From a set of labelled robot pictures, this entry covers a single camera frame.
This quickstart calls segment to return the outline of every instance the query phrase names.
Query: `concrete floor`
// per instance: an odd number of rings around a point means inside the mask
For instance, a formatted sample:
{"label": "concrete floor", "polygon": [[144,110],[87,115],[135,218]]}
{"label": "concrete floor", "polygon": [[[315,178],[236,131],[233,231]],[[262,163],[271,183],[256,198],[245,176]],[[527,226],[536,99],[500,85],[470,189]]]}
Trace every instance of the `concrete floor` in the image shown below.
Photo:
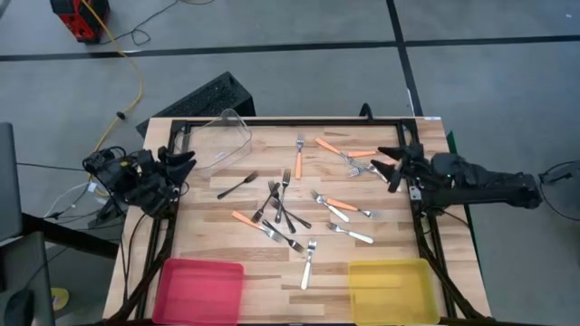
{"label": "concrete floor", "polygon": [[[110,1],[114,34],[172,3],[137,1]],[[396,5],[406,40],[580,34],[580,5],[572,0]],[[75,42],[46,1],[12,1],[0,17],[0,55],[111,50]],[[179,3],[143,28],[151,42],[137,47],[126,38],[123,49],[394,40],[382,0]],[[539,173],[580,157],[579,43],[410,48],[409,56],[424,114],[443,118],[467,159],[489,169]],[[135,124],[224,71],[252,93],[260,116],[355,115],[365,101],[375,115],[411,115],[394,48],[153,56],[136,62],[144,74],[144,98],[108,140],[129,151],[142,143]],[[114,112],[137,90],[134,72],[122,59],[0,62],[0,85],[0,120],[14,123],[18,159],[67,167],[80,166]],[[85,180],[83,173],[27,167],[19,168],[19,177],[24,211],[36,215]],[[547,192],[569,215],[580,216],[578,190],[572,180]],[[77,211],[97,205],[86,197]],[[472,215],[493,315],[502,321],[576,325],[580,225],[546,206],[534,211],[473,206]],[[86,220],[71,224],[85,225]],[[112,228],[98,235],[119,233]],[[111,268],[111,262],[73,250],[51,263],[53,285],[72,290],[59,324],[99,318]]]}

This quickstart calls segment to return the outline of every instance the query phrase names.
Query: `wooden tabletop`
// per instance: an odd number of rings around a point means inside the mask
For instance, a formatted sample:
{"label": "wooden tabletop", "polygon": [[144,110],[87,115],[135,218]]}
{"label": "wooden tabletop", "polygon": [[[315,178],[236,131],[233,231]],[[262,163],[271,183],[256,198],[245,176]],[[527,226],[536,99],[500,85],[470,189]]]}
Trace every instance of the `wooden tabletop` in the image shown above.
{"label": "wooden tabletop", "polygon": [[[156,152],[158,147],[166,146],[170,125],[171,119],[151,119],[144,148]],[[417,125],[420,141],[428,156],[435,152],[448,151],[440,120],[417,119]],[[252,127],[251,130],[252,152],[248,156],[219,171],[210,179],[196,177],[195,170],[190,173],[188,183],[191,189],[180,200],[172,257],[242,264],[246,277],[239,322],[353,322],[348,289],[348,263],[419,256],[409,199],[404,186],[401,186],[400,192],[390,194],[385,183],[375,175],[346,177],[349,166],[344,160],[318,146],[314,139],[323,138],[343,151],[374,150],[378,146],[398,146],[395,128]],[[305,138],[303,176],[300,180],[294,178],[295,142],[298,133],[302,133]],[[363,160],[371,158],[387,157],[381,154]],[[233,210],[252,216],[267,198],[267,181],[281,182],[284,168],[293,170],[293,177],[285,194],[285,206],[313,225],[312,229],[305,229],[295,223],[297,232],[292,238],[303,246],[307,246],[310,238],[318,241],[310,287],[305,291],[300,289],[305,255],[266,238],[259,231],[231,217]],[[254,182],[243,185],[222,200],[217,200],[217,194],[234,186],[254,170],[259,172],[259,177]],[[351,218],[351,223],[345,224],[324,206],[315,203],[310,196],[310,189],[361,209],[376,211],[378,216],[371,220],[360,213],[344,211]],[[465,218],[460,206],[450,207],[449,211]],[[123,232],[125,252],[129,237],[141,214],[137,207],[131,207],[128,212]],[[269,207],[265,212],[265,219],[272,222],[274,215],[274,209]],[[370,235],[374,238],[374,244],[335,234],[325,227],[328,221]],[[450,278],[478,311],[489,315],[488,301],[469,229],[448,216],[440,216],[438,221]],[[135,236],[131,255],[130,289],[142,276],[151,225],[151,219],[144,220]],[[276,226],[286,235],[290,235],[285,223]],[[445,309],[440,284],[434,275],[433,283],[443,316]],[[152,315],[157,284],[156,277],[151,283],[146,316]],[[118,254],[103,314],[105,318],[121,307],[122,293],[121,254]]]}

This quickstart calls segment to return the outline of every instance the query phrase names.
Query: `red plastic bin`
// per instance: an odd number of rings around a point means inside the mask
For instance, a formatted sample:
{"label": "red plastic bin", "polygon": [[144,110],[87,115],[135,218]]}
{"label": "red plastic bin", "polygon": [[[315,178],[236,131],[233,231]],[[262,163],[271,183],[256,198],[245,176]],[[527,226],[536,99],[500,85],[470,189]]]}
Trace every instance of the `red plastic bin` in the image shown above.
{"label": "red plastic bin", "polygon": [[159,281],[153,321],[236,325],[243,281],[241,264],[168,259]]}

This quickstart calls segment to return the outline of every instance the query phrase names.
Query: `clear plastic container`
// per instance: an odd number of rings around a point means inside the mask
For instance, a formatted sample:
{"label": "clear plastic container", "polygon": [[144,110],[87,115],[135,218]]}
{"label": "clear plastic container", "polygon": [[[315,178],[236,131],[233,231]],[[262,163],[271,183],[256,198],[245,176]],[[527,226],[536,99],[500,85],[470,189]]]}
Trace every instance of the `clear plastic container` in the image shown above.
{"label": "clear plastic container", "polygon": [[357,325],[439,322],[426,260],[350,262],[348,275],[351,309]]}
{"label": "clear plastic container", "polygon": [[183,139],[188,138],[188,148],[194,150],[198,162],[192,173],[209,178],[223,168],[227,168],[252,151],[252,132],[234,110],[227,109],[219,118],[194,128],[189,134],[175,138],[175,149],[181,148]]}

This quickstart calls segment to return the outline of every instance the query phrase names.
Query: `yellow plastic bin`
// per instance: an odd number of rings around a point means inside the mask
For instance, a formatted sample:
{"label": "yellow plastic bin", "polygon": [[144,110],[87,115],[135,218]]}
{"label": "yellow plastic bin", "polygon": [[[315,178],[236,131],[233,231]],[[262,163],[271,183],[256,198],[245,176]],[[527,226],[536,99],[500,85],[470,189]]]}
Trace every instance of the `yellow plastic bin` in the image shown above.
{"label": "yellow plastic bin", "polygon": [[439,322],[426,260],[350,262],[348,274],[351,309],[357,325]]}

